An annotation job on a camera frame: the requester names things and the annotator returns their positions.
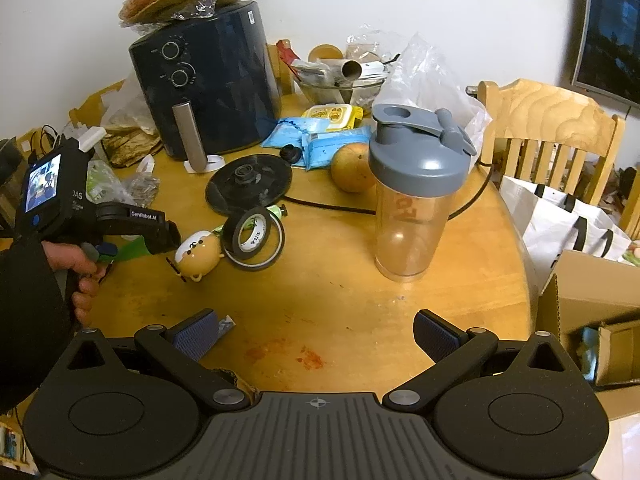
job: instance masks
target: device screen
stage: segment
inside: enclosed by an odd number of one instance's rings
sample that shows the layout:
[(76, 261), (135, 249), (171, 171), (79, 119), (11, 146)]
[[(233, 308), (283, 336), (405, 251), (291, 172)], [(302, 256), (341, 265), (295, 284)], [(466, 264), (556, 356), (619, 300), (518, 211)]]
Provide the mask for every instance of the device screen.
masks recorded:
[(27, 188), (27, 205), (25, 212), (55, 197), (58, 187), (61, 155), (55, 156), (46, 164), (31, 171)]

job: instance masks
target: white tote bag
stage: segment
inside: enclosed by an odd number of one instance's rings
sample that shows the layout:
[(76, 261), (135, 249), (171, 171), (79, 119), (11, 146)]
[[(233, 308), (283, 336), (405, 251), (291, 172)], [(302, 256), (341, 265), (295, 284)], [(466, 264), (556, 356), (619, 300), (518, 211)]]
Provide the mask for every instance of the white tote bag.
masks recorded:
[(631, 243), (606, 213), (553, 188), (503, 177), (502, 196), (522, 236), (542, 290), (564, 249), (619, 260)]

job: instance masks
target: blue packet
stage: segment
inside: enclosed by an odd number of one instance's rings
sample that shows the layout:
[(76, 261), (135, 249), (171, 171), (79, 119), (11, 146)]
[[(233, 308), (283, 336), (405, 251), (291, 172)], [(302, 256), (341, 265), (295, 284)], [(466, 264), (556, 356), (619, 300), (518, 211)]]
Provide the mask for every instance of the blue packet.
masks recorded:
[(328, 168), (331, 159), (345, 144), (353, 142), (369, 143), (371, 128), (363, 126), (353, 130), (305, 134), (302, 136), (302, 153), (307, 171), (315, 168)]
[(276, 123), (271, 135), (263, 140), (263, 148), (283, 148), (293, 144), (302, 149), (302, 135), (324, 132), (329, 127), (329, 119), (313, 117), (286, 117)]

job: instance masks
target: black air fryer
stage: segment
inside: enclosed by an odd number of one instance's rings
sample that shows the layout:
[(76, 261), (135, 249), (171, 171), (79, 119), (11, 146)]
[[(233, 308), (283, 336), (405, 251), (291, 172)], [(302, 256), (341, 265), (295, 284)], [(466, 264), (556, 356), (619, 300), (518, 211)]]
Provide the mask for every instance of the black air fryer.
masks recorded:
[(280, 98), (255, 2), (169, 25), (129, 53), (167, 153), (195, 171), (273, 130)]

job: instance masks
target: triangular cutout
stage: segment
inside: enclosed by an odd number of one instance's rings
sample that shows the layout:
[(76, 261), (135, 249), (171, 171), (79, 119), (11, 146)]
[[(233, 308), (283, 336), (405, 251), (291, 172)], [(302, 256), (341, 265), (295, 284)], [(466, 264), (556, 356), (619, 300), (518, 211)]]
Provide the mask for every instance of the triangular cutout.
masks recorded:
[(69, 370), (95, 368), (104, 364), (104, 358), (93, 341), (83, 341), (68, 366)]
[(536, 353), (533, 354), (529, 362), (530, 368), (538, 368), (540, 370), (549, 370), (551, 372), (564, 372), (562, 363), (558, 360), (556, 353), (548, 343), (538, 345)]

